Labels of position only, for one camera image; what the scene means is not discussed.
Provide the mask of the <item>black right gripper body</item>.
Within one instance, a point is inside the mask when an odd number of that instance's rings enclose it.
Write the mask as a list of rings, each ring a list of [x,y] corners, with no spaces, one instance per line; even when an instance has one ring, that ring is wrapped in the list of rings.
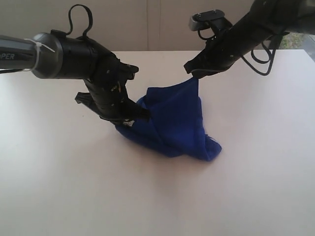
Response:
[[[261,42],[261,27],[252,22],[238,22],[230,30],[207,44],[206,65],[223,70]]]

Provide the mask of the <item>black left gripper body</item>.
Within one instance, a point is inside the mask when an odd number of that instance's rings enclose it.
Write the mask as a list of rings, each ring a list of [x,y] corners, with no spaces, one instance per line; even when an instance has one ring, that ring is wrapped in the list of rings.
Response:
[[[127,118],[127,105],[131,100],[126,83],[133,80],[138,71],[137,66],[123,63],[119,59],[102,59],[92,76],[84,80],[89,92],[77,93],[75,101],[104,120],[116,123],[131,120]]]

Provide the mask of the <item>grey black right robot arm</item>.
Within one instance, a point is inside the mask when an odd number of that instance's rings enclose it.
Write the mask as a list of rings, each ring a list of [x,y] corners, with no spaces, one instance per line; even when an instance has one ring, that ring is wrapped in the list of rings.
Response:
[[[221,10],[192,15],[191,31],[211,29],[213,36],[202,40],[205,48],[185,65],[185,71],[201,79],[228,70],[242,59],[257,74],[270,73],[276,50],[289,33],[315,33],[313,0],[256,0],[236,24]]]

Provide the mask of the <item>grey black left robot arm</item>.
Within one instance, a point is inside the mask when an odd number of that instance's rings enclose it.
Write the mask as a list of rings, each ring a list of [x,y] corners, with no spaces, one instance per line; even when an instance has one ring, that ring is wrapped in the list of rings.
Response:
[[[150,112],[129,99],[126,83],[139,68],[85,35],[68,38],[63,32],[39,33],[32,39],[0,37],[0,72],[30,71],[40,79],[83,80],[88,92],[75,101],[101,119],[120,124],[150,119]]]

